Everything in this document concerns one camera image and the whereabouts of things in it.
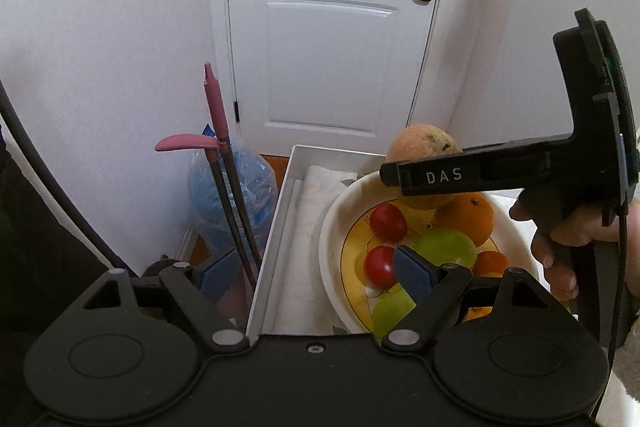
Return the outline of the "person right hand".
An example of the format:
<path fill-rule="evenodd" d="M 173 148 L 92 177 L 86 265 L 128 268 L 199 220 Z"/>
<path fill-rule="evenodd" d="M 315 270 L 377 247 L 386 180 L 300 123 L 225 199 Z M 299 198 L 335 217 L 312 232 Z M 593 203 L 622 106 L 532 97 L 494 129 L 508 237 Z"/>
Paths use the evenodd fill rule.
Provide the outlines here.
<path fill-rule="evenodd" d="M 561 301 L 574 299 L 579 293 L 578 276 L 570 259 L 561 257 L 560 246 L 584 247 L 593 241 L 616 243 L 620 239 L 618 219 L 604 227 L 601 210 L 582 207 L 548 233 L 537 232 L 530 250 L 533 257 L 544 267 L 544 278 L 550 285 L 552 295 Z M 627 257 L 625 269 L 626 285 L 639 300 L 639 201 L 633 199 L 627 215 Z"/>

